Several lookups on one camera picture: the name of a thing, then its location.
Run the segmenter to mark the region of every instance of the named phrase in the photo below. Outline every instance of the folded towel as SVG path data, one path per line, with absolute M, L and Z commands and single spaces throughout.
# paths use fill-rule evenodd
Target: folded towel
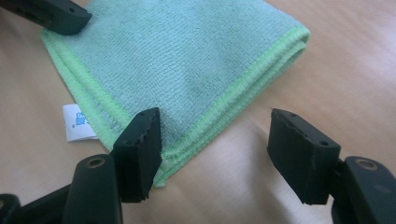
M 108 148 L 139 111 L 159 107 L 165 180 L 301 54 L 309 31 L 262 0 L 92 0 L 73 36 L 42 39 Z

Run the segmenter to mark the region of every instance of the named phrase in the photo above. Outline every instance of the table surface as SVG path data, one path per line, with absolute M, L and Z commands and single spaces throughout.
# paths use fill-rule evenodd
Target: table surface
M 87 1 L 76 1 L 83 6 Z M 299 114 L 343 148 L 396 174 L 396 4 L 269 0 L 312 32 L 307 50 L 218 138 L 150 199 L 124 204 L 125 223 L 331 223 L 327 205 L 301 204 L 266 152 L 271 108 Z M 40 27 L 0 9 L 0 193 L 27 204 L 72 180 L 106 150 L 66 143 L 73 98 Z

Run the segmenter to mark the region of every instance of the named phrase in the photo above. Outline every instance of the black mechanical arm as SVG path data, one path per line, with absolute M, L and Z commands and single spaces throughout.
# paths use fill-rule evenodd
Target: black mechanical arm
M 302 203 L 334 197 L 334 223 L 396 223 L 396 181 L 378 161 L 338 159 L 341 147 L 307 121 L 274 109 L 268 154 Z
M 76 35 L 92 16 L 69 0 L 0 0 L 0 7 L 60 35 Z
M 1 224 L 121 224 L 120 203 L 147 199 L 161 163 L 158 108 L 143 111 L 114 144 L 110 155 L 78 163 L 73 182 L 21 207 L 0 194 Z M 302 203 L 334 197 L 337 224 L 396 223 L 396 181 L 381 163 L 362 157 L 341 161 L 341 147 L 298 115 L 274 109 L 268 154 Z

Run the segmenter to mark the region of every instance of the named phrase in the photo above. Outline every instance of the light green stitched edge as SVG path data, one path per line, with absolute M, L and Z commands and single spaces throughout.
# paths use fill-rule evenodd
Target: light green stitched edge
M 303 26 L 287 32 L 244 75 L 235 81 L 184 137 L 177 141 L 173 147 L 164 148 L 163 158 L 165 162 L 156 175 L 154 184 L 156 186 L 163 185 L 170 175 L 185 165 L 224 130 L 257 94 L 289 67 L 304 49 L 304 42 L 307 41 L 308 37 L 309 31 Z M 90 100 L 89 92 L 94 94 L 95 99 L 105 107 L 105 110 L 110 111 L 109 114 L 111 117 L 114 116 L 115 121 L 127 125 L 131 118 L 102 90 L 60 36 L 49 31 L 43 31 L 42 38 L 69 90 L 75 96 L 78 104 L 81 103 L 81 109 L 86 112 L 88 120 L 104 127 L 103 129 L 95 129 L 93 126 L 105 147 L 111 149 L 117 136 L 114 136 L 115 134 L 101 118 L 101 111 L 95 109 L 93 102 Z
M 251 65 L 182 139 L 163 152 L 165 162 L 156 175 L 154 184 L 163 186 L 170 175 L 219 135 L 263 89 L 295 61 L 305 49 L 309 35 L 303 26 L 291 29 Z
M 121 128 L 125 129 L 132 118 L 102 89 L 85 66 L 71 52 L 70 48 L 66 46 L 60 35 L 43 30 L 41 37 L 59 74 L 64 79 L 81 110 L 84 111 L 96 135 L 105 147 L 111 150 L 118 136 L 112 132 L 102 118 L 102 111 L 93 103 L 92 96 Z

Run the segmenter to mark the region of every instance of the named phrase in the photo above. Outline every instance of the green microfiber towel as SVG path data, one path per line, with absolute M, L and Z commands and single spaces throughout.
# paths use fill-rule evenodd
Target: green microfiber towel
M 301 54 L 309 31 L 262 0 L 92 0 L 73 36 L 42 32 L 50 57 L 108 148 L 159 107 L 166 179 Z

